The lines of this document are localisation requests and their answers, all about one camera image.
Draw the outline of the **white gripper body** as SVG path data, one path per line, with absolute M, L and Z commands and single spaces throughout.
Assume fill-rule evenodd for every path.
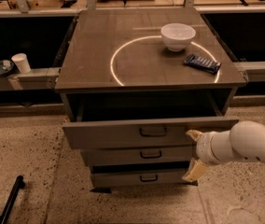
M 219 132 L 202 133 L 197 141 L 196 153 L 199 159 L 208 165 L 219 165 L 223 161 L 216 156 L 213 146 L 221 141 L 222 134 Z

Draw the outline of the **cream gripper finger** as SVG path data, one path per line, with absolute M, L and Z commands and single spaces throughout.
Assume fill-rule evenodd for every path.
M 203 133 L 198 130 L 187 130 L 186 135 L 188 135 L 193 141 L 198 142 L 203 136 Z
M 201 176 L 203 176 L 209 166 L 202 162 L 200 159 L 194 159 L 192 158 L 187 172 L 182 176 L 182 179 L 188 182 L 194 182 L 197 181 Z

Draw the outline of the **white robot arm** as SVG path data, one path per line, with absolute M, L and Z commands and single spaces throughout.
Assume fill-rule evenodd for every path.
M 196 142 L 197 158 L 192 158 L 184 181 L 197 181 L 210 166 L 236 162 L 265 163 L 265 126 L 254 121 L 241 121 L 225 132 L 188 130 Z

